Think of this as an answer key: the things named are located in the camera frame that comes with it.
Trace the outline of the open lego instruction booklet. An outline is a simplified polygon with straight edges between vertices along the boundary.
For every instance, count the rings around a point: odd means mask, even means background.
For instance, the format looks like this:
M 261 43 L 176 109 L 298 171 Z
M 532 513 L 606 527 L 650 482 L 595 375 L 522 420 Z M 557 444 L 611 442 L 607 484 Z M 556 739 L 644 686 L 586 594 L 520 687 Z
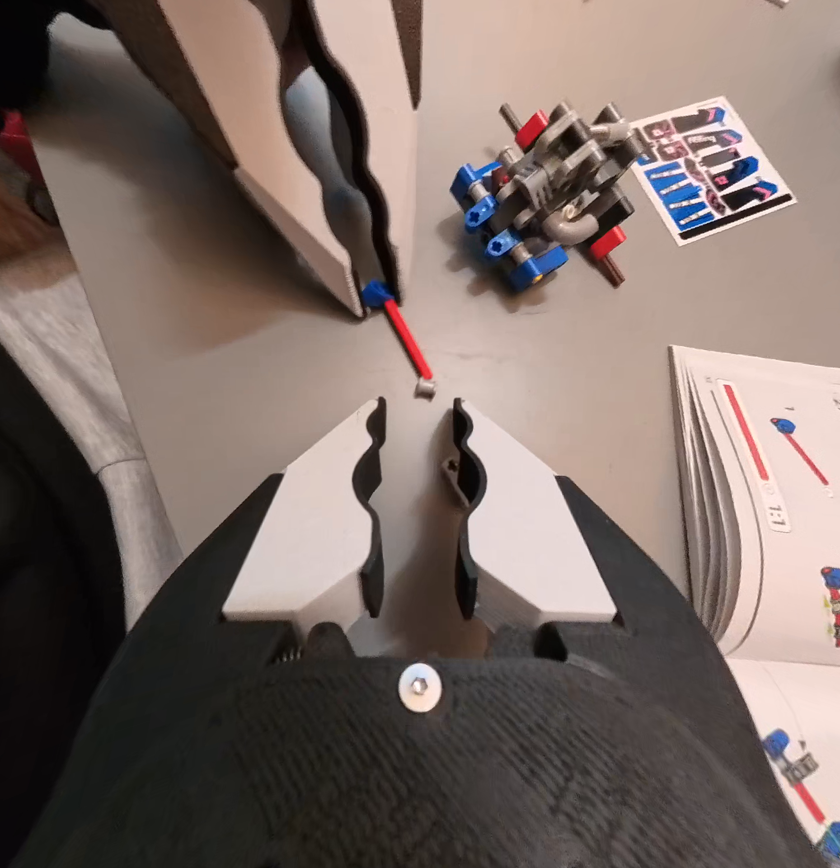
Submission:
M 690 600 L 840 866 L 840 368 L 669 349 Z

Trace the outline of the black bulky object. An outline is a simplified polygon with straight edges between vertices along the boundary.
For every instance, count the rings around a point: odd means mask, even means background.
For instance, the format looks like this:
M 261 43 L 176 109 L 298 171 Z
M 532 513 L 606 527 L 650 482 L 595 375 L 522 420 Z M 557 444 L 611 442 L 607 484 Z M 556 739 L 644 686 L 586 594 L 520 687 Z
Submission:
M 0 1 L 0 110 L 23 109 L 40 93 L 48 66 L 48 31 L 61 14 L 109 28 L 89 2 Z

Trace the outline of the person's grey sweatshirt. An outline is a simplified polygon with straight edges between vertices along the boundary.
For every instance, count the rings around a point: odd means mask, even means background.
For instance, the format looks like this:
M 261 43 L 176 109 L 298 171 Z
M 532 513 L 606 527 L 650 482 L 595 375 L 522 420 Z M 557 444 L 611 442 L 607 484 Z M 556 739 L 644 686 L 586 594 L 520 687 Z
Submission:
M 46 399 L 107 494 L 122 559 L 125 627 L 182 553 L 65 245 L 0 265 L 0 342 Z

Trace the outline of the red object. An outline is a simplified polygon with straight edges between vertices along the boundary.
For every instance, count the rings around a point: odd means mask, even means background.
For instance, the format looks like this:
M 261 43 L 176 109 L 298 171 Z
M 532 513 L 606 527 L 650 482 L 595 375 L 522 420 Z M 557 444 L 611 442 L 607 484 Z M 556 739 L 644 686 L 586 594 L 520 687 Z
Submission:
M 19 111 L 0 109 L 0 150 L 29 176 L 38 175 L 35 150 Z

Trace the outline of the partly built lego vehicle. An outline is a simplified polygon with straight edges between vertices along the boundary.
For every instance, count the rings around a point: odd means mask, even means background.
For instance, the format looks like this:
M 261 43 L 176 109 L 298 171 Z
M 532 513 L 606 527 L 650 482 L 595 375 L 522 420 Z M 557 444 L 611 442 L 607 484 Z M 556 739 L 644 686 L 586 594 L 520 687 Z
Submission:
M 501 267 L 514 293 L 565 266 L 573 249 L 621 287 L 624 274 L 612 255 L 626 241 L 623 223 L 634 212 L 621 179 L 647 151 L 643 134 L 614 103 L 592 123 L 566 101 L 525 121 L 508 103 L 499 114 L 512 143 L 482 167 L 463 164 L 450 186 L 466 233 Z

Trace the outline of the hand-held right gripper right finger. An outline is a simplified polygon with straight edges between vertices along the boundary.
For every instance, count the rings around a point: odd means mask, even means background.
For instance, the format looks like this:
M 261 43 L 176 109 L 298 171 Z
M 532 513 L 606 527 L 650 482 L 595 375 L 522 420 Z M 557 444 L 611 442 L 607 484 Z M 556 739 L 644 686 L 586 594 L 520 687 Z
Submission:
M 611 623 L 616 606 L 556 473 L 468 400 L 452 407 L 462 617 L 486 627 Z

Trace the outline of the person's dark trousers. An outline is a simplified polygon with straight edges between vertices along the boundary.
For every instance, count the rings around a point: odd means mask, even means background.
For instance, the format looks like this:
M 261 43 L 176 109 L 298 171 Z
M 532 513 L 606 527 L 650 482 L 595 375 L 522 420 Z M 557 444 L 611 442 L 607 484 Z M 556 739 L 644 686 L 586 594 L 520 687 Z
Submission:
M 0 343 L 0 866 L 48 801 L 124 636 L 107 495 Z

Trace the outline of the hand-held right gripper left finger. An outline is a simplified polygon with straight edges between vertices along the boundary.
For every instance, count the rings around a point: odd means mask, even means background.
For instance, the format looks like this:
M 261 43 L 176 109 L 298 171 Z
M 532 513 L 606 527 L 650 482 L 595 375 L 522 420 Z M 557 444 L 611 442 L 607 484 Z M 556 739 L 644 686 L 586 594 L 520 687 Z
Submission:
M 380 518 L 387 403 L 362 404 L 277 476 L 225 600 L 230 622 L 356 623 L 384 594 Z

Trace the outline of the lego sticker sheet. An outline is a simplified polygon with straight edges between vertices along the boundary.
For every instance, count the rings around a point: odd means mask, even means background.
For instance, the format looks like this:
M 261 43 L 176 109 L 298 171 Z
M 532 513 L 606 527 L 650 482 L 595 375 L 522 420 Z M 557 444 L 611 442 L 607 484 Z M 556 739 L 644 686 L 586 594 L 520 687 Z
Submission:
M 646 144 L 635 176 L 679 247 L 797 203 L 724 96 L 630 126 Z

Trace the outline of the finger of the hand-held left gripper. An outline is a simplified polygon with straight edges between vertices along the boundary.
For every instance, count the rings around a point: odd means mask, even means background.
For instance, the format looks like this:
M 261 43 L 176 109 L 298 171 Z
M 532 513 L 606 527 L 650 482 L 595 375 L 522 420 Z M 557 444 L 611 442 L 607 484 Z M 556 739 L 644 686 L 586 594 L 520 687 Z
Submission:
M 314 64 L 335 98 L 337 152 L 370 216 L 377 272 L 397 302 L 414 254 L 421 4 L 311 3 Z
M 281 49 L 292 3 L 159 6 L 230 147 L 234 178 L 328 292 L 364 317 L 349 254 L 324 213 L 321 183 L 297 152 L 284 119 Z

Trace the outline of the red lego axle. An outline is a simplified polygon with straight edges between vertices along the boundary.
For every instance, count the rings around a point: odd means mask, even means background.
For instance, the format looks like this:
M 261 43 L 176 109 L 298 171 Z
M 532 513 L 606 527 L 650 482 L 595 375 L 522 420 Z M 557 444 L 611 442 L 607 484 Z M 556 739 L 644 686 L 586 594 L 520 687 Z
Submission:
M 396 336 L 407 353 L 408 358 L 414 365 L 414 370 L 416 371 L 418 378 L 424 381 L 432 381 L 434 378 L 432 370 L 412 332 L 408 328 L 396 301 L 393 298 L 385 300 L 383 303 L 383 310 L 385 311 Z

